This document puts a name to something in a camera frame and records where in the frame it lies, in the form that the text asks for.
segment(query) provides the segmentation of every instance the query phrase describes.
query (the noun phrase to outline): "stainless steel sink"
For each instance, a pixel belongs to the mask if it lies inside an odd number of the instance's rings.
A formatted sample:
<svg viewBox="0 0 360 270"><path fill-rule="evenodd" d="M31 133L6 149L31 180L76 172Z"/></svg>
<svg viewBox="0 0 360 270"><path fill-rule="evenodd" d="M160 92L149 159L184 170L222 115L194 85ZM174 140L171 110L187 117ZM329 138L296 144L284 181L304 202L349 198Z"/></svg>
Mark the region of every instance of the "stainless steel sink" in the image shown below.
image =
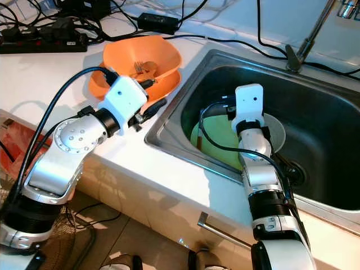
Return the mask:
<svg viewBox="0 0 360 270"><path fill-rule="evenodd" d="M265 113L286 129L280 153L303 173L293 186L299 208L360 234L358 92L211 50L145 141L240 181L239 171L200 152L191 145L190 135L200 109L249 83L264 87Z"/></svg>

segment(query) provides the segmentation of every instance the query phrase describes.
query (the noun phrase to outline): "power adapter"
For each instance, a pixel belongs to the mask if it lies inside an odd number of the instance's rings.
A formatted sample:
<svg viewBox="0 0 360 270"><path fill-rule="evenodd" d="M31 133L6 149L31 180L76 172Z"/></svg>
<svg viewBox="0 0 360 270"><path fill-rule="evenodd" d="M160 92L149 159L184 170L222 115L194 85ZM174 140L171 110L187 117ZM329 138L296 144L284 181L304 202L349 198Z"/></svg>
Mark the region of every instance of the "power adapter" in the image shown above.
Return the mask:
<svg viewBox="0 0 360 270"><path fill-rule="evenodd" d="M178 30L179 20L173 17L142 13L137 18L140 29L173 35Z"/></svg>

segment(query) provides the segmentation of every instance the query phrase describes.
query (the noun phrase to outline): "tile floor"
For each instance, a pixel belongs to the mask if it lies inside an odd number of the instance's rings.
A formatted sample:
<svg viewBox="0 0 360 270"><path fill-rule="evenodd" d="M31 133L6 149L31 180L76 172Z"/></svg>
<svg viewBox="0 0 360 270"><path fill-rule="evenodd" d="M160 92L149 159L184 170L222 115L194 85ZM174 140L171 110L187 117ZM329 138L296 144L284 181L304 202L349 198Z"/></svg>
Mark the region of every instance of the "tile floor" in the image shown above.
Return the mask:
<svg viewBox="0 0 360 270"><path fill-rule="evenodd" d="M97 202L77 191L70 207L77 212ZM79 216L90 222L109 219L117 214L116 210L101 204L82 211ZM80 265L80 270L98 270L100 266L120 254L139 255L143 260L144 270L187 270L188 249L126 215L122 214L116 220L95 224L94 227L96 240ZM74 249L65 270L72 269L89 238L88 229L77 231Z"/></svg>

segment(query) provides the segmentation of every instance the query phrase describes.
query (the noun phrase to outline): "faucet handle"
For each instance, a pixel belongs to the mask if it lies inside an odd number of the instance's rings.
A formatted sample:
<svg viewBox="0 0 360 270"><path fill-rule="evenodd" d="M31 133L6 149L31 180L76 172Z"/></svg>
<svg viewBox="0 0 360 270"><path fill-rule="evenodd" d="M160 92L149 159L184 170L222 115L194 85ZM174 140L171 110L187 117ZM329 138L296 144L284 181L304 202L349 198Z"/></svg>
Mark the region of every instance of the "faucet handle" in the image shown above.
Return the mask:
<svg viewBox="0 0 360 270"><path fill-rule="evenodd" d="M300 59L289 44L285 46L285 50L287 54L287 69L291 72L297 73L302 66Z"/></svg>

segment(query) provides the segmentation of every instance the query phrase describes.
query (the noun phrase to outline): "sink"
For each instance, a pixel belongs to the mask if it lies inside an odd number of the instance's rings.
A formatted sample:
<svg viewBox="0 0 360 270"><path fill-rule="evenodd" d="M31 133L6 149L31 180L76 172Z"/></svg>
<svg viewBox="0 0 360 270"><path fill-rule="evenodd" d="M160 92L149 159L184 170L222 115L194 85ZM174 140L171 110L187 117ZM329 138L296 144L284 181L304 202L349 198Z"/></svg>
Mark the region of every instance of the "sink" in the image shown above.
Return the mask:
<svg viewBox="0 0 360 270"><path fill-rule="evenodd" d="M211 50L145 141L240 181L237 169L200 152L190 143L190 136L201 109L250 83L263 86L264 112L285 127L286 142L280 154L303 174L302 181L293 185L299 208L360 233L358 92ZM224 108L216 114L225 114Z"/></svg>

